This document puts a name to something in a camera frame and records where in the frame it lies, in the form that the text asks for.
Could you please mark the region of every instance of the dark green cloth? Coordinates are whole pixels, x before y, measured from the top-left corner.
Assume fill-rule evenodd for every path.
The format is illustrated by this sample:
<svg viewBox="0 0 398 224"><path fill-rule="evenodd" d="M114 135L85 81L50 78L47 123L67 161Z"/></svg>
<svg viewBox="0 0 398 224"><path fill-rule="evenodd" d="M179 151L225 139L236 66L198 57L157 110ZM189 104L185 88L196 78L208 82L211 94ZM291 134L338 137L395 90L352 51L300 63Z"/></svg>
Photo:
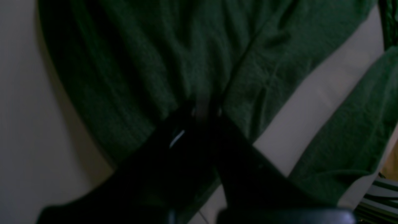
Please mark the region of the dark green cloth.
<svg viewBox="0 0 398 224"><path fill-rule="evenodd" d="M384 49L398 45L398 0L379 0Z"/></svg>
<svg viewBox="0 0 398 224"><path fill-rule="evenodd" d="M289 178L309 195L337 203L377 167L398 122L398 47L366 72L321 128Z"/></svg>
<svg viewBox="0 0 398 224"><path fill-rule="evenodd" d="M39 0L39 11L63 86L118 164L198 93L222 94L225 112L253 142L374 4ZM196 202L205 202L214 186L203 188Z"/></svg>

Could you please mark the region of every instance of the white surface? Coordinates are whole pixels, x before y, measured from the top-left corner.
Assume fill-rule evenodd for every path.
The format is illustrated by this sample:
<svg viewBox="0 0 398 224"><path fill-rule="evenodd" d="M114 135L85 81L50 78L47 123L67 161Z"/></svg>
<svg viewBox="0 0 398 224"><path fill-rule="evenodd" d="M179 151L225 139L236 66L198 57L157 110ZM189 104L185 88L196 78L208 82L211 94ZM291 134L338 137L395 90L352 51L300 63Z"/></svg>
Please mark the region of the white surface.
<svg viewBox="0 0 398 224"><path fill-rule="evenodd" d="M83 195L111 169L41 46L35 1L1 1L0 30L0 223L34 223L43 206ZM380 18L374 9L305 80L255 146L288 175L316 131L381 54ZM367 189L372 178L360 188ZM218 210L225 206L219 188L201 212L215 223ZM200 214L191 221L203 222Z"/></svg>
<svg viewBox="0 0 398 224"><path fill-rule="evenodd" d="M38 45L34 0L0 1L0 223L35 223L111 174Z"/></svg>

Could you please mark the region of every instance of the black object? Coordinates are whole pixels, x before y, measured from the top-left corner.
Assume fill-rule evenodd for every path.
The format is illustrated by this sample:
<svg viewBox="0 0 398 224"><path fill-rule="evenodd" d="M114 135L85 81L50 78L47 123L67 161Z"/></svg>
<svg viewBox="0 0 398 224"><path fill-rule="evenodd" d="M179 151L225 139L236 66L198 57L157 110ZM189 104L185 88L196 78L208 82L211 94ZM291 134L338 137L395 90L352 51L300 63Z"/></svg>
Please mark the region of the black object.
<svg viewBox="0 0 398 224"><path fill-rule="evenodd" d="M194 214L185 216L183 208L201 183L212 180L209 173L219 175L228 204L220 224L356 223L349 210L316 201L291 184L217 102L204 101L186 103L104 184L70 204L46 208L38 224L186 223Z"/></svg>

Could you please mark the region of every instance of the green fabric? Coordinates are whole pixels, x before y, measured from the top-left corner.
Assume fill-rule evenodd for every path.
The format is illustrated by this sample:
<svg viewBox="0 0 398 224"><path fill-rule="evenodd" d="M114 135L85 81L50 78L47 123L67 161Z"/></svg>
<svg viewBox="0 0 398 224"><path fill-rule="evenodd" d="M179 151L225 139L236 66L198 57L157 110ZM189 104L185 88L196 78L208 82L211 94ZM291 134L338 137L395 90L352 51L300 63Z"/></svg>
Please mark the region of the green fabric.
<svg viewBox="0 0 398 224"><path fill-rule="evenodd" d="M397 59L391 47L307 147L289 178L309 195L336 204L355 180L377 171L398 122Z"/></svg>
<svg viewBox="0 0 398 224"><path fill-rule="evenodd" d="M223 94L225 112L253 142L374 4L39 0L39 10L70 99L118 164L197 93ZM203 189L193 203L205 202L214 185Z"/></svg>
<svg viewBox="0 0 398 224"><path fill-rule="evenodd" d="M398 0L379 0L384 49L398 45Z"/></svg>

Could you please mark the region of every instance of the green towel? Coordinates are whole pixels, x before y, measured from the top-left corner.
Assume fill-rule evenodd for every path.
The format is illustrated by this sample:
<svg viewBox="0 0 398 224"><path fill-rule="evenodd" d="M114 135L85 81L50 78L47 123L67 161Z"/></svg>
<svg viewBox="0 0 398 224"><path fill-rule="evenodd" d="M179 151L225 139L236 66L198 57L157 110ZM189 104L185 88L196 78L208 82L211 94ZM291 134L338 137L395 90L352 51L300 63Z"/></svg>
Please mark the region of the green towel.
<svg viewBox="0 0 398 224"><path fill-rule="evenodd" d="M197 93L223 94L225 112L254 142L374 5L375 0L39 0L39 11L63 86L118 164ZM377 159L364 161L363 173ZM218 183L203 184L192 208Z"/></svg>
<svg viewBox="0 0 398 224"><path fill-rule="evenodd" d="M290 180L336 204L355 180L377 171L397 122L398 47L390 47L317 133Z"/></svg>

